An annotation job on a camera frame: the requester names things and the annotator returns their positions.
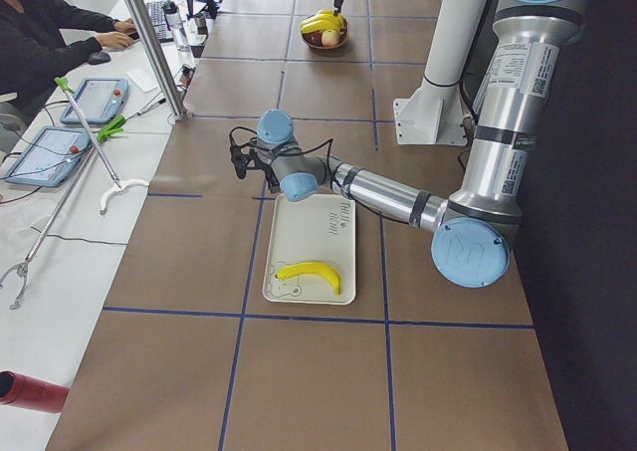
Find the black mouse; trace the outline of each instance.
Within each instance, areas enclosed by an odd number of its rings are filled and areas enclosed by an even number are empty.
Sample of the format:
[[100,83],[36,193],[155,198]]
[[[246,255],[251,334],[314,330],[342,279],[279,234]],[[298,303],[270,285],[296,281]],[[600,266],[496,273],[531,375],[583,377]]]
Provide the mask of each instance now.
[[110,61],[110,54],[104,51],[96,51],[89,54],[87,63],[90,65],[100,65],[102,63],[108,63]]

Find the hand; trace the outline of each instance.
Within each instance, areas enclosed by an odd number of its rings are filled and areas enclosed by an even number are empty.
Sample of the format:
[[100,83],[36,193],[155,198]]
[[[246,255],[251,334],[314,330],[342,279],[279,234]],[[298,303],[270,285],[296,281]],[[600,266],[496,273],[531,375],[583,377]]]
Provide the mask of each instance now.
[[119,31],[120,33],[124,33],[126,35],[137,31],[137,28],[135,28],[135,24],[132,22],[132,18],[128,18],[124,21],[117,21],[115,22],[114,26],[116,31]]
[[115,48],[116,50],[124,50],[133,43],[132,38],[118,31],[96,35],[96,40],[103,48]]

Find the reacher grabber tool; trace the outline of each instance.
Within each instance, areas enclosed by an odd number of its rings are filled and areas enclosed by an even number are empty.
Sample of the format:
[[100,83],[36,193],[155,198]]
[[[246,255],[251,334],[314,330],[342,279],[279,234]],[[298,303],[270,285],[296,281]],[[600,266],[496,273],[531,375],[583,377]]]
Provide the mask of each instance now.
[[104,195],[102,196],[102,200],[100,201],[100,215],[104,215],[106,214],[108,200],[112,196],[122,194],[127,190],[127,188],[134,187],[135,185],[142,185],[144,187],[148,187],[149,185],[148,181],[144,179],[129,179],[129,180],[119,179],[119,176],[113,169],[112,164],[110,164],[108,157],[106,157],[106,153],[102,149],[102,145],[94,136],[93,131],[91,130],[91,127],[89,126],[89,123],[87,122],[86,116],[84,115],[82,109],[78,106],[78,103],[76,103],[76,100],[73,98],[74,91],[71,88],[69,88],[69,82],[67,81],[66,78],[56,78],[56,84],[60,87],[60,89],[63,91],[63,93],[69,100],[69,103],[71,104],[71,107],[73,108],[73,111],[75,111],[75,113],[78,115],[78,119],[82,123],[82,127],[85,129],[85,131],[89,135],[89,139],[91,140],[91,144],[93,145],[93,148],[97,151],[98,155],[100,156],[100,159],[102,160],[102,162],[104,163],[104,166],[106,167],[106,170],[108,171],[108,174],[110,175],[110,178],[112,179],[113,186],[104,193]]
[[31,249],[27,253],[27,256],[25,257],[24,262],[20,262],[19,264],[14,265],[9,270],[7,270],[2,277],[0,277],[0,289],[2,289],[3,287],[4,280],[14,270],[18,274],[18,277],[22,278],[22,289],[20,289],[20,293],[16,297],[16,300],[13,302],[13,304],[9,306],[11,310],[19,309],[20,306],[22,305],[22,299],[24,297],[25,291],[27,290],[27,274],[29,273],[29,264],[35,258],[36,253],[38,252],[38,249],[40,249],[40,246],[42,245],[42,242],[44,242],[44,239],[47,237],[47,234],[49,233],[51,226],[58,218],[58,215],[60,214],[62,207],[64,207],[64,204],[67,202],[67,199],[73,192],[73,189],[75,188],[77,183],[80,181],[80,177],[82,177],[82,173],[87,167],[87,164],[89,164],[91,162],[91,159],[95,156],[95,153],[96,153],[96,150],[94,148],[92,148],[87,153],[87,157],[82,161],[82,164],[80,164],[78,173],[69,183],[69,187],[67,187],[67,190],[65,190],[64,194],[60,198],[60,202],[58,202],[58,205],[56,205],[56,208],[51,213],[51,217],[49,217],[49,220],[47,221],[45,226],[42,228],[40,235],[38,236],[34,244],[31,246]]

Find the fruit bowl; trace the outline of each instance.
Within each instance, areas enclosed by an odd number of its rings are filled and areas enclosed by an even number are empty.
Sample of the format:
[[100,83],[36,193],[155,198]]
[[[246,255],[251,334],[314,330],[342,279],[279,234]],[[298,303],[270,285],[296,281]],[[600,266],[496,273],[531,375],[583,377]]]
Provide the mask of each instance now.
[[340,31],[338,32],[338,43],[336,43],[333,46],[322,45],[322,43],[320,42],[320,36],[321,36],[320,31],[313,32],[313,33],[301,33],[301,38],[303,39],[303,42],[306,45],[308,45],[310,48],[312,48],[313,50],[320,50],[320,51],[336,50],[342,47],[345,43],[347,43],[347,40],[349,39],[349,26],[347,24],[347,20],[343,18],[342,21],[343,21],[343,28],[341,28]]

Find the red cylinder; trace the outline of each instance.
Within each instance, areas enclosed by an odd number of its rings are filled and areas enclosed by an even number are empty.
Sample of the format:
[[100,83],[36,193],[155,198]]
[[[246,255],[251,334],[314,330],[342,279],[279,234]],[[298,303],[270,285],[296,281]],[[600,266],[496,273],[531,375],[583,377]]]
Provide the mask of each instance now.
[[13,371],[0,372],[0,404],[59,413],[68,394],[69,389],[58,384]]

